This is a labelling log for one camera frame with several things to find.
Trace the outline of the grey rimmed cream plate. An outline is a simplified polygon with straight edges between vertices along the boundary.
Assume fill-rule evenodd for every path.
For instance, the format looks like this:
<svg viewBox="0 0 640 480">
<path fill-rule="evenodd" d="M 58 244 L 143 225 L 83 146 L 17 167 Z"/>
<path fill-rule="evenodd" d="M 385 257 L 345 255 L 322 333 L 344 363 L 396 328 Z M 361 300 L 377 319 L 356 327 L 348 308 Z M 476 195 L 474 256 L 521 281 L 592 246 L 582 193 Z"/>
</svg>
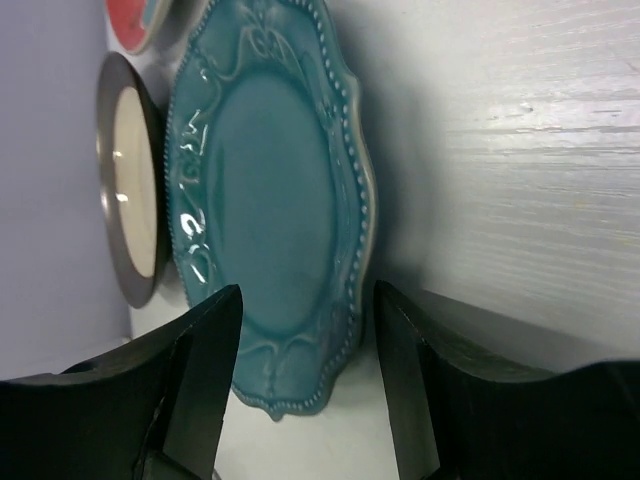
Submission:
<svg viewBox="0 0 640 480">
<path fill-rule="evenodd" d="M 171 256 L 161 111 L 128 59 L 104 58 L 96 90 L 100 199 L 112 265 L 129 306 L 153 297 Z"/>
</svg>

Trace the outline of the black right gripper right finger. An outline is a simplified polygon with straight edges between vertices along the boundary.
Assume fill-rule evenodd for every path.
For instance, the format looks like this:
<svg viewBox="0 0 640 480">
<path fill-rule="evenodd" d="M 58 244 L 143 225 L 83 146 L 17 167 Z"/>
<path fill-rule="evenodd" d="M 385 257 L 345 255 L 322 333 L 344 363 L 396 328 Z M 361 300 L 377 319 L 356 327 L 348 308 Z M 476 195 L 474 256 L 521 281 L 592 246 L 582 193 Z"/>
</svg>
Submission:
<svg viewBox="0 0 640 480">
<path fill-rule="evenodd" d="M 455 331 L 501 317 L 437 294 L 417 304 L 378 281 L 376 340 L 403 479 L 635 479 L 639 363 L 564 373 L 528 366 Z"/>
</svg>

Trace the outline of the teal scalloped beaded plate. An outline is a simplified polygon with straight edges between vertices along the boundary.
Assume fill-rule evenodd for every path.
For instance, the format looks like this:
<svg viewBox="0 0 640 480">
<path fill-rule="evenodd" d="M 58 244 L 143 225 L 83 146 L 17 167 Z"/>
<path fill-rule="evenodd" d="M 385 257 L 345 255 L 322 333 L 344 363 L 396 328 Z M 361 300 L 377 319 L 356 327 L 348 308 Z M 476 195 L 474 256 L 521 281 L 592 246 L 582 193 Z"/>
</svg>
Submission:
<svg viewBox="0 0 640 480">
<path fill-rule="evenodd" d="M 358 347 L 377 191 L 361 88 L 322 1 L 212 1 L 165 135 L 173 258 L 190 306 L 240 288 L 236 396 L 314 415 Z"/>
</svg>

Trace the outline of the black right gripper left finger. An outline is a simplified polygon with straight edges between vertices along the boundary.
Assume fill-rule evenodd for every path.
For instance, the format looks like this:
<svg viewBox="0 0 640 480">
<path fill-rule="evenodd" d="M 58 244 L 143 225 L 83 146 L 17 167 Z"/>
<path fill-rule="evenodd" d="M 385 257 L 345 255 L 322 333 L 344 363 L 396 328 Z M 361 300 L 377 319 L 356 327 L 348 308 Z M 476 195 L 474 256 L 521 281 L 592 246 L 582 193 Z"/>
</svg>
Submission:
<svg viewBox="0 0 640 480">
<path fill-rule="evenodd" d="M 5 479 L 211 479 L 243 301 L 227 286 L 61 373 L 1 384 Z"/>
</svg>

